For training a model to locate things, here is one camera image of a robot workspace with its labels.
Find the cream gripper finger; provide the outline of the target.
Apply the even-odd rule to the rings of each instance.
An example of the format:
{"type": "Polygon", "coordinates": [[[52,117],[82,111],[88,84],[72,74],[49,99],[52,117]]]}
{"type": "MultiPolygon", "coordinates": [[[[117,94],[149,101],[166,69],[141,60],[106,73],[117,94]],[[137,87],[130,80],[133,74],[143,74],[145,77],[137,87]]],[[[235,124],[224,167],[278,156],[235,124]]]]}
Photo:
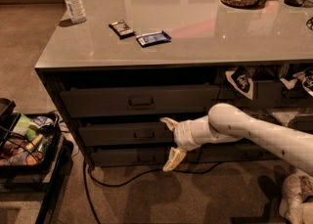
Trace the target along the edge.
{"type": "Polygon", "coordinates": [[[169,117],[162,117],[160,119],[160,121],[162,123],[165,123],[170,131],[174,131],[175,128],[179,125],[178,121],[176,121],[176,120],[174,120],[172,118],[169,118],[169,117]]]}
{"type": "Polygon", "coordinates": [[[164,172],[174,170],[185,158],[187,152],[181,148],[171,148],[168,156],[168,160],[163,167],[164,172]]]}

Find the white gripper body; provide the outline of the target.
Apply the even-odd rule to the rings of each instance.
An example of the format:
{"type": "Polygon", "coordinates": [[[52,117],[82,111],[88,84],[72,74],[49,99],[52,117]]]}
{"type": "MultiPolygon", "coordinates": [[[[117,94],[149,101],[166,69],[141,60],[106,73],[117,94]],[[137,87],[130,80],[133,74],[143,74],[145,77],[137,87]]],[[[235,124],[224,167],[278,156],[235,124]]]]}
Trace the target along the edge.
{"type": "Polygon", "coordinates": [[[185,120],[174,126],[174,142],[180,150],[192,151],[203,144],[204,122],[185,120]]]}

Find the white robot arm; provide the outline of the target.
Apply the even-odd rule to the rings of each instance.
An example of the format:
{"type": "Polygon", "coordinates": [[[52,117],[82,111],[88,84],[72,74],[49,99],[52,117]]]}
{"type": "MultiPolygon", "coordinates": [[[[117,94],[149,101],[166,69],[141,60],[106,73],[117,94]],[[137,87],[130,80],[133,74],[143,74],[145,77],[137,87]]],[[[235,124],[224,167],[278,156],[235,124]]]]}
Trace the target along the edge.
{"type": "Polygon", "coordinates": [[[206,116],[185,121],[163,117],[161,122],[173,132],[172,147],[163,171],[172,171],[187,152],[204,144],[231,143],[249,139],[290,165],[313,175],[313,135],[256,119],[238,108],[220,103],[206,116]]]}

